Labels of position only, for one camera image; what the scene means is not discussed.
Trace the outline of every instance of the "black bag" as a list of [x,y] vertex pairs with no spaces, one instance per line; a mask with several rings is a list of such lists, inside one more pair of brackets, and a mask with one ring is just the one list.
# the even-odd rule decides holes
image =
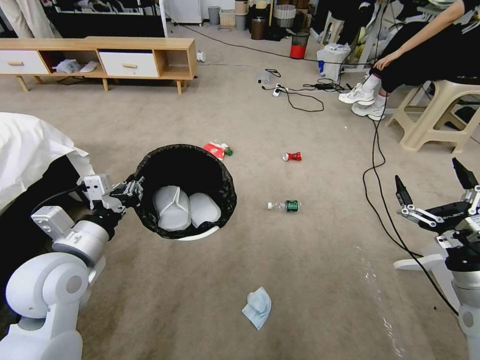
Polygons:
[[[199,235],[211,228],[223,227],[237,206],[234,181],[225,165],[208,151],[195,145],[175,144],[159,147],[146,155],[128,181],[144,177],[143,197],[135,212],[142,224],[166,239],[180,239]],[[204,222],[198,228],[190,225],[185,230],[166,231],[159,227],[153,204],[154,193],[165,186],[178,186],[190,196],[204,193],[221,210],[220,219]]]

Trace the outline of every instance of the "floor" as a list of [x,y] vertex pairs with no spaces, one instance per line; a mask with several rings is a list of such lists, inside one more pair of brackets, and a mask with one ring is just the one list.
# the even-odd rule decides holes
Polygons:
[[[289,53],[288,39],[254,41],[247,32],[195,29]],[[362,173],[372,162],[372,123],[336,94],[317,94],[323,112],[303,112],[292,109],[285,94],[275,98],[255,82],[257,69],[275,68],[284,86],[314,83],[314,62],[226,46],[181,27],[171,27],[169,35],[195,37],[211,64],[199,66],[198,79],[181,96],[173,84],[113,85],[104,92],[101,84],[38,85],[33,78],[26,79],[31,91],[23,93],[14,77],[0,77],[2,111],[53,124],[90,153],[97,172],[115,181],[166,144],[202,146],[218,138],[234,151],[224,163],[238,205],[212,236],[166,240],[144,228],[133,211],[123,218],[106,248],[104,273],[80,311],[83,359],[466,359],[455,316],[422,273],[394,270],[392,262],[407,254],[385,235],[365,200]],[[311,42],[306,57],[313,59],[316,50]],[[359,77],[344,80],[354,86]],[[389,106],[401,95],[394,94]],[[396,174],[419,207],[460,198],[448,146],[406,152],[398,144],[400,128],[379,129],[387,164],[378,172],[392,213],[399,207]],[[283,162],[287,151],[301,151],[303,161]],[[472,140],[458,156],[478,177],[479,151]],[[367,183],[380,207],[372,174]],[[302,201],[301,212],[266,210],[268,201],[285,199]],[[412,250],[433,241],[432,233],[394,219]],[[260,331],[241,312],[258,287],[272,300]]]

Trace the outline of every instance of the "plastic stool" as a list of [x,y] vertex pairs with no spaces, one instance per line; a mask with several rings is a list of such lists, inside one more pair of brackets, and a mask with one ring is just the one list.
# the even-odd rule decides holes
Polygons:
[[[330,11],[328,12],[328,17],[326,18],[325,22],[325,28],[323,29],[323,32],[318,40],[322,48],[327,44],[334,44],[337,42],[340,37],[340,32],[344,27],[344,22],[345,21],[343,20],[337,20],[336,18],[333,18],[332,13]],[[330,40],[327,42],[327,38],[330,32]]]
[[[454,154],[461,153],[464,145],[480,123],[480,108],[465,123],[452,113],[459,99],[465,95],[480,95],[480,85],[468,85],[447,80],[433,81],[435,95],[428,106],[410,106],[410,102],[422,86],[412,89],[402,101],[398,109],[386,123],[389,126],[394,120],[403,128],[404,134],[400,145],[406,150],[418,151],[429,141],[454,143]],[[407,113],[422,113],[418,121],[413,121]],[[440,130],[446,122],[454,124],[459,131]]]

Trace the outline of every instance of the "bottle label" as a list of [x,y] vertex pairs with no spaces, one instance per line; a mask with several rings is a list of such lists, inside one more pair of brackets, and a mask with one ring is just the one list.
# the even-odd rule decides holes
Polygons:
[[285,201],[286,212],[297,212],[299,210],[299,202],[297,200]]

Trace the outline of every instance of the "drawer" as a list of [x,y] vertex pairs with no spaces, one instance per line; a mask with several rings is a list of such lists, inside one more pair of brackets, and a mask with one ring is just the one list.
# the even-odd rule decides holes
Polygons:
[[99,52],[106,74],[116,77],[158,78],[151,52]]
[[35,50],[0,50],[0,74],[49,74]]

